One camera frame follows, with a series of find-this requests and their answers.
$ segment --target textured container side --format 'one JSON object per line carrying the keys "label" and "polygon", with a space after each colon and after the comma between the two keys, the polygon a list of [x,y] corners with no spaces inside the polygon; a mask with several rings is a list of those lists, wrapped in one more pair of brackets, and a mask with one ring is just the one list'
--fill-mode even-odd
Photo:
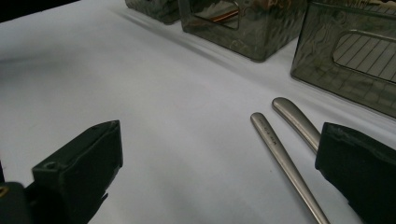
{"label": "textured container side", "polygon": [[288,1],[283,6],[272,8],[269,17],[271,25],[265,37],[264,58],[270,57],[300,34],[306,8],[305,0]]}
{"label": "textured container side", "polygon": [[310,3],[291,75],[323,90],[396,118],[396,84],[333,60],[334,47],[348,32],[396,41],[396,17],[348,7]]}
{"label": "textured container side", "polygon": [[254,0],[234,1],[239,7],[238,28],[232,29],[194,16],[191,2],[192,0],[179,1],[183,31],[256,62],[265,61],[299,34],[306,8],[304,0],[279,1],[283,3],[282,7],[258,4]]}
{"label": "textured container side", "polygon": [[165,24],[180,19],[177,0],[125,0],[125,4]]}

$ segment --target metal spoon handle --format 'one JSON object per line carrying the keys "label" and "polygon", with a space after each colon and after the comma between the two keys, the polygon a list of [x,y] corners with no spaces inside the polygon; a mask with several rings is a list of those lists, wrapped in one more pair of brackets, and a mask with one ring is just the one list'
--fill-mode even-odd
{"label": "metal spoon handle", "polygon": [[265,116],[261,113],[254,113],[250,119],[317,222],[319,224],[330,223]]}
{"label": "metal spoon handle", "polygon": [[278,97],[273,101],[274,110],[305,140],[315,154],[318,152],[320,132],[292,101]]}

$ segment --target table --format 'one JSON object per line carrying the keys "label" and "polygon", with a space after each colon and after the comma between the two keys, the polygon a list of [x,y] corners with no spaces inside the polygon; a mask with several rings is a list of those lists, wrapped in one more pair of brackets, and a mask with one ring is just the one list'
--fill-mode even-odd
{"label": "table", "polygon": [[119,119],[124,166],[90,223],[316,223],[253,128],[262,112],[331,223],[361,223],[271,107],[396,147],[396,122],[290,77],[297,40],[254,63],[121,0],[0,23],[0,156],[7,181],[97,123]]}

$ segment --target white surface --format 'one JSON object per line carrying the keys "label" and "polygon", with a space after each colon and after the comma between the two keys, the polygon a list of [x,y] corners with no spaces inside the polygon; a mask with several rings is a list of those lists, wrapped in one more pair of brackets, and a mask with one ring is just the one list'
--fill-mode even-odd
{"label": "white surface", "polygon": [[249,117],[262,112],[331,223],[361,223],[271,107],[297,104],[396,147],[396,122],[290,77],[294,40],[253,63],[121,0],[0,23],[0,155],[7,181],[94,124],[119,119],[124,167],[91,223],[315,223]]}

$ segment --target translucent gray container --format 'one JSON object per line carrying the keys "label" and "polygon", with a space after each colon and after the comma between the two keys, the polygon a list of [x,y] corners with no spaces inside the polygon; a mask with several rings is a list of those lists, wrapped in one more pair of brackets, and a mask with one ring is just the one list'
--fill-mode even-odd
{"label": "translucent gray container", "polygon": [[262,62],[298,36],[306,0],[179,0],[179,8],[184,32]]}
{"label": "translucent gray container", "polygon": [[172,24],[180,19],[177,0],[125,0],[125,4],[165,24]]}
{"label": "translucent gray container", "polygon": [[396,118],[396,4],[353,2],[310,1],[291,75]]}

